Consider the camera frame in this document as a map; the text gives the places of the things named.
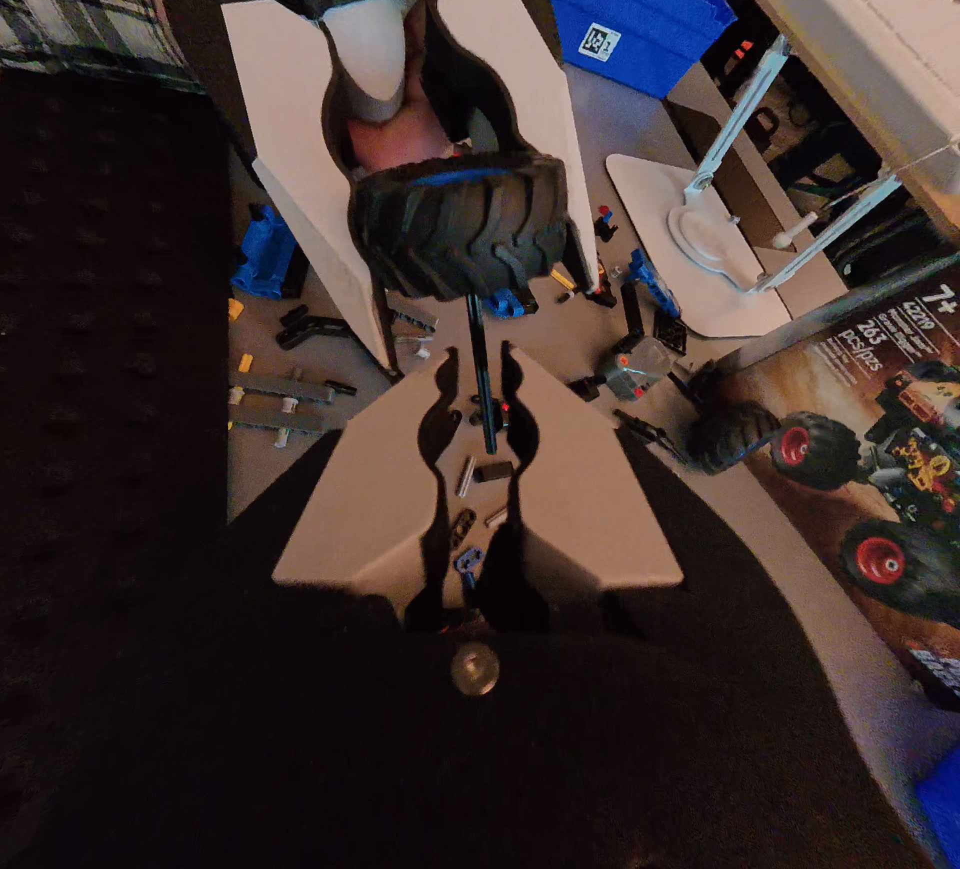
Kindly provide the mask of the long black toy axle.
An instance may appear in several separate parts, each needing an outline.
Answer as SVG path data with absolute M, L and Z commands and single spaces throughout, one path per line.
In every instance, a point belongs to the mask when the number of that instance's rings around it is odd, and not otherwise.
M 483 307 L 479 296 L 471 294 L 465 298 L 467 321 L 471 339 L 472 354 L 477 382 L 478 405 L 481 413 L 486 453 L 498 452 L 498 428 L 496 407 L 489 372 L 487 339 L 483 318 Z

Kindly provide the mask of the grey toy motor block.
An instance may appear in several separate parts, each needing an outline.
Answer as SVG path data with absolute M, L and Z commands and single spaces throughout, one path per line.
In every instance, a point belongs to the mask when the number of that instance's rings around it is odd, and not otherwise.
M 618 401 L 630 403 L 664 379 L 678 358 L 654 336 L 627 336 L 601 359 L 596 376 Z

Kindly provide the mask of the black toy wheel blue rim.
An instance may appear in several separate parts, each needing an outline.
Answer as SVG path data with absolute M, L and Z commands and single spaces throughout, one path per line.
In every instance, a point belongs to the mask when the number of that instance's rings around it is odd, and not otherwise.
M 684 447 L 689 463 L 715 476 L 768 445 L 782 422 L 754 400 L 710 410 L 690 425 Z
M 410 299 L 528 287 L 564 257 L 567 171 L 552 155 L 480 153 L 385 169 L 354 184 L 348 224 L 370 274 Z

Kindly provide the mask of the person's left hand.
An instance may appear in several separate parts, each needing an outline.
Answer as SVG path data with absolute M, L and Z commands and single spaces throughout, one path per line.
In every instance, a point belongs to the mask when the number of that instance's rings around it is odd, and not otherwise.
M 346 131 L 356 162 L 366 173 L 447 159 L 455 154 L 453 142 L 426 100 L 405 103 L 383 123 L 347 119 Z

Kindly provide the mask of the monster truck toy set box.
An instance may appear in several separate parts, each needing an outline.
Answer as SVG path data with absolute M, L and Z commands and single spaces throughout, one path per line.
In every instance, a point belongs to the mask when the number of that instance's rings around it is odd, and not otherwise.
M 781 421 L 742 463 L 928 698 L 955 713 L 958 267 L 956 250 L 917 260 L 695 379 L 700 416 L 754 401 Z

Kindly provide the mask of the blue toy bracket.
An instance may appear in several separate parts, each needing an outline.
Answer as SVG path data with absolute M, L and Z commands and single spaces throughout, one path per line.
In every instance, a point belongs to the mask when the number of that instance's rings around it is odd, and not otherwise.
M 626 281 L 641 284 L 655 306 L 667 317 L 675 321 L 681 319 L 681 308 L 677 299 L 642 248 L 636 248 L 630 253 Z

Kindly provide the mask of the blue toy panel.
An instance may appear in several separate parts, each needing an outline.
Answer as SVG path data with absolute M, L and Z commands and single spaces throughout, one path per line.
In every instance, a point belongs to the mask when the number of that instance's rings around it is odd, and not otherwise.
M 230 285 L 269 300 L 300 298 L 309 268 L 304 250 L 270 204 L 250 203 L 248 211 Z

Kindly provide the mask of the blue plastic tray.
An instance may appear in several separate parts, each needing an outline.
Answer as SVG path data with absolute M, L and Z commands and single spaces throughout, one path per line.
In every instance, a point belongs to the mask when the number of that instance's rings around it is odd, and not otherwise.
M 918 801 L 942 851 L 959 867 L 959 745 L 951 748 L 917 782 Z

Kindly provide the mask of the white document stand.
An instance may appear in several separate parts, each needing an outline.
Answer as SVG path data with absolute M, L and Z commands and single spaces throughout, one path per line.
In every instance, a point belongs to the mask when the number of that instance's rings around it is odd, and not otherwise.
M 778 30 L 696 170 L 630 155 L 606 172 L 640 245 L 703 338 L 762 337 L 791 322 L 779 289 L 901 186 L 958 228 L 958 0 L 754 0 Z M 856 202 L 766 270 L 714 187 L 789 56 L 802 59 L 880 156 Z

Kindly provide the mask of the light grey desk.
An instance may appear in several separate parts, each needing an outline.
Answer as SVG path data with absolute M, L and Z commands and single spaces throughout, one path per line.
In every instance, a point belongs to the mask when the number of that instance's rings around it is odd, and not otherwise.
M 683 167 L 691 162 L 660 101 L 576 67 L 564 72 L 591 202 L 607 200 L 612 192 L 603 165 L 609 153 L 652 150 L 658 161 Z M 718 122 L 730 114 L 699 63 L 670 96 Z M 796 215 L 746 136 L 738 137 L 736 152 L 775 220 Z M 683 403 L 676 389 L 660 387 L 652 402 L 641 404 L 640 416 L 671 435 L 679 433 L 681 417 L 689 411 Z M 253 435 L 228 443 L 229 522 L 306 452 L 306 443 L 292 443 L 273 455 L 259 446 Z M 958 742 L 958 714 L 934 707 L 916 687 L 747 467 L 711 477 L 679 465 L 658 447 L 649 452 L 730 525 L 772 577 L 813 647 L 871 775 L 905 825 L 905 841 L 918 842 L 935 867 L 949 867 L 916 800 L 914 780 Z

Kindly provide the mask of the black angled toy beam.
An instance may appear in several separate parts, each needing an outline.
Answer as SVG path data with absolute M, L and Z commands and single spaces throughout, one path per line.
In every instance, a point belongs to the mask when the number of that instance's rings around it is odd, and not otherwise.
M 306 304 L 282 315 L 279 323 L 281 329 L 275 342 L 284 352 L 294 350 L 313 337 L 354 339 L 354 332 L 345 320 L 312 314 Z

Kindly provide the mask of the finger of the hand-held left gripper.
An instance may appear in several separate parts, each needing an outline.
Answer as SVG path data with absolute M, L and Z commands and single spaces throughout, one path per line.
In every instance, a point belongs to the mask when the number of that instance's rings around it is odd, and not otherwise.
M 354 181 L 325 124 L 337 74 L 327 35 L 274 0 L 221 7 L 253 170 L 342 318 L 376 361 L 397 367 L 375 283 L 349 223 Z
M 516 135 L 540 154 L 563 162 L 585 287 L 597 289 L 594 216 L 565 71 L 522 0 L 437 0 L 437 9 L 452 39 L 478 57 L 508 95 Z

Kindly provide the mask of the black studded mat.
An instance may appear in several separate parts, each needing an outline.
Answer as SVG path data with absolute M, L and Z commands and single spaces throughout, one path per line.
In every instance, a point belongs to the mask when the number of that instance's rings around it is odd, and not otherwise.
M 228 146 L 199 95 L 2 71 L 2 867 L 225 513 Z

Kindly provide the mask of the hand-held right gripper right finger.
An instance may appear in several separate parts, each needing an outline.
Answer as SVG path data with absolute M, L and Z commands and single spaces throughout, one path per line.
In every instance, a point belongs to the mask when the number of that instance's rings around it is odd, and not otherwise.
M 503 346 L 515 467 L 503 523 L 503 625 L 684 574 L 612 422 L 529 354 Z

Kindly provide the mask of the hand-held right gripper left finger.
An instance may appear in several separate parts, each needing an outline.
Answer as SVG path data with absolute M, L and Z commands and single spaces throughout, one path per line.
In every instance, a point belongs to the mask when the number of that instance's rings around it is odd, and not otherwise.
M 438 467 L 460 422 L 459 352 L 402 378 L 342 431 L 271 578 L 387 599 L 409 625 L 438 624 L 450 567 Z

